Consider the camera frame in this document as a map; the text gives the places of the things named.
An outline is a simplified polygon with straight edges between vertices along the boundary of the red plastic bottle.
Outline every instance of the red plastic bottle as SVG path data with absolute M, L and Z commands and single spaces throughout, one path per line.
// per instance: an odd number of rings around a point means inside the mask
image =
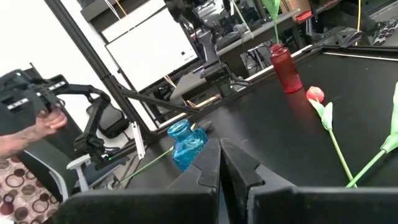
M 270 50 L 272 54 L 269 58 L 285 93 L 293 93 L 301 89 L 303 83 L 288 48 L 282 47 L 282 44 L 274 44 Z

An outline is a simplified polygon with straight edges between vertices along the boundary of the person's hand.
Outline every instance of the person's hand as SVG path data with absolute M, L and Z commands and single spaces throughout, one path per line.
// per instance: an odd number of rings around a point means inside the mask
M 47 116 L 36 118 L 35 130 L 37 134 L 44 137 L 55 134 L 58 129 L 67 125 L 68 119 L 58 106 L 52 108 Z

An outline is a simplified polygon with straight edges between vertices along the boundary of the polka dot fabric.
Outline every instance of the polka dot fabric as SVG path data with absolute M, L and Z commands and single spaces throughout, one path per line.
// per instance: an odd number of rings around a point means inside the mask
M 19 224 L 43 223 L 58 206 L 17 157 L 0 161 L 0 218 Z

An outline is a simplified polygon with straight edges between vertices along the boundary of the blue glass vase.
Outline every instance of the blue glass vase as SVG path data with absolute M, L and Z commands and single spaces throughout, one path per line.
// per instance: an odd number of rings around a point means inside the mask
M 205 131 L 190 128 L 187 119 L 173 124 L 167 134 L 174 138 L 174 149 L 172 157 L 180 170 L 185 171 L 208 141 Z

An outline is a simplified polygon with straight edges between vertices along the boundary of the person's arm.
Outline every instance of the person's arm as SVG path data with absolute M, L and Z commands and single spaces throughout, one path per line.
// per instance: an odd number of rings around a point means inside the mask
M 44 118 L 36 118 L 36 124 L 25 128 L 18 133 L 0 136 L 0 161 L 8 159 L 22 152 L 30 143 L 54 134 L 67 124 L 67 117 L 60 108 L 53 111 Z

